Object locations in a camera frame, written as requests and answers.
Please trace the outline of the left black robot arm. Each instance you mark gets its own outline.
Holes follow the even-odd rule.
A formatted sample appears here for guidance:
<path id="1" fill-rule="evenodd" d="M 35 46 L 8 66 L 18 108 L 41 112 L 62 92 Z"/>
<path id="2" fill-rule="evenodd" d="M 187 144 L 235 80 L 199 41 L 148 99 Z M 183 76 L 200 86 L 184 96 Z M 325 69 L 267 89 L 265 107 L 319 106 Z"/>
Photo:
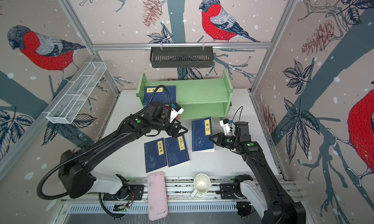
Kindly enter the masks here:
<path id="1" fill-rule="evenodd" d="M 95 167 L 121 147 L 142 136 L 150 136 L 152 130 L 158 133 L 165 131 L 171 137 L 179 137 L 188 132 L 176 119 L 183 112 L 176 102 L 167 105 L 150 100 L 140 111 L 124 118 L 118 128 L 100 141 L 83 150 L 73 153 L 67 150 L 61 155 L 60 164 L 52 168 L 39 182 L 37 196 L 43 200 L 55 200 L 64 196 L 72 199 L 87 193 L 116 194 L 125 190 L 127 181 L 116 174 L 114 176 L 96 173 Z M 58 195 L 47 195 L 43 186 L 47 179 L 57 172 L 58 178 L 66 192 Z"/>

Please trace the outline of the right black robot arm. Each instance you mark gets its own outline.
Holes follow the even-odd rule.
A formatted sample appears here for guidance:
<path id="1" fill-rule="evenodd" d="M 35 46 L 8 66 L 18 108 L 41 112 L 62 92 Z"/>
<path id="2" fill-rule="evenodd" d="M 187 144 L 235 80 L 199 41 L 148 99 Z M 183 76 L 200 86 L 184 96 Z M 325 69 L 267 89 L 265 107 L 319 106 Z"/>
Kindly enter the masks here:
<path id="1" fill-rule="evenodd" d="M 259 143 L 251 139 L 249 123 L 224 119 L 220 125 L 224 132 L 209 140 L 240 155 L 254 174 L 253 178 L 248 174 L 235 177 L 235 195 L 249 200 L 263 224 L 305 224 L 304 206 L 293 201 L 274 175 Z"/>

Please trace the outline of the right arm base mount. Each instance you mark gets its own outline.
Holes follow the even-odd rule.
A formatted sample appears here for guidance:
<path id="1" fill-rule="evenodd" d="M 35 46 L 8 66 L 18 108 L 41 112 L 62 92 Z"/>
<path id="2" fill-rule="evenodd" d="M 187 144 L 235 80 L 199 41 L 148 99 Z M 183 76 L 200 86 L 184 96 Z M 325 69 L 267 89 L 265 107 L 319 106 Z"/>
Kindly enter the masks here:
<path id="1" fill-rule="evenodd" d="M 220 195 L 222 200 L 244 199 L 244 197 L 235 193 L 235 187 L 233 184 L 220 184 L 219 190 L 216 194 Z"/>

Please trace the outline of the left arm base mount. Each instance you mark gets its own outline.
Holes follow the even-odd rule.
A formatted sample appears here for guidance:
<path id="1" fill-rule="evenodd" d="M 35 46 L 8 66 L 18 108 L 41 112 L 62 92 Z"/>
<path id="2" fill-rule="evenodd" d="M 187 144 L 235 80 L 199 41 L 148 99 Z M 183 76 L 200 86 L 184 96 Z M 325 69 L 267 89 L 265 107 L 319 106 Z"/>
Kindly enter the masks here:
<path id="1" fill-rule="evenodd" d="M 128 185 L 116 194 L 105 193 L 104 201 L 140 201 L 144 193 L 144 185 Z"/>

